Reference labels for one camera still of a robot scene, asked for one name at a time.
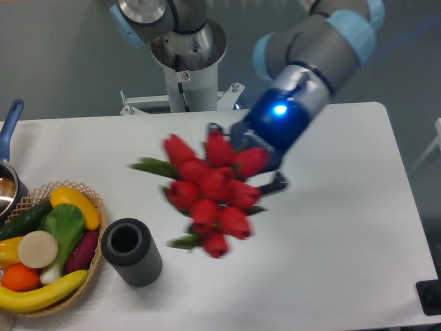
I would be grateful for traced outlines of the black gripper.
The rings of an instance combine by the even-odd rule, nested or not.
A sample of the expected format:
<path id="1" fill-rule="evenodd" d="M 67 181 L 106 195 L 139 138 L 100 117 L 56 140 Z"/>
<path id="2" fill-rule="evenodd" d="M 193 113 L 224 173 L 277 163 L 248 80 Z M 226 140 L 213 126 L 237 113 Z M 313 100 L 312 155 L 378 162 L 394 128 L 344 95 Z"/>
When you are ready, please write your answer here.
<path id="1" fill-rule="evenodd" d="M 262 147 L 269 153 L 269 161 L 262 172 L 271 179 L 257 188 L 263 197 L 283 192 L 288 187 L 285 175 L 277 170 L 284 155 L 311 123 L 306 109 L 292 96 L 276 88 L 268 89 L 253 108 L 239 122 L 232 125 L 230 133 L 217 123 L 207 124 L 207 137 L 219 132 L 230 138 L 233 147 L 246 144 L 249 148 Z"/>

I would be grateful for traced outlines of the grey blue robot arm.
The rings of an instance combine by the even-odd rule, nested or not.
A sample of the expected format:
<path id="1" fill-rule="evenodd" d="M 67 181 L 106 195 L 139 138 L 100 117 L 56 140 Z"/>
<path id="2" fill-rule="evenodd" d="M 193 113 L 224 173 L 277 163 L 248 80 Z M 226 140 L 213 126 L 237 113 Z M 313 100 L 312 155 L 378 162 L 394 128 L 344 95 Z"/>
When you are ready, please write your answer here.
<path id="1" fill-rule="evenodd" d="M 172 112 L 219 108 L 218 63 L 227 41 L 205 1 L 117 1 L 110 14 L 128 43 L 150 46 Z M 265 171 L 274 179 L 261 187 L 263 194 L 287 187 L 284 155 L 370 57 L 384 17 L 381 1 L 314 1 L 303 22 L 258 40 L 254 69 L 272 84 L 228 135 L 236 148 L 269 152 Z"/>

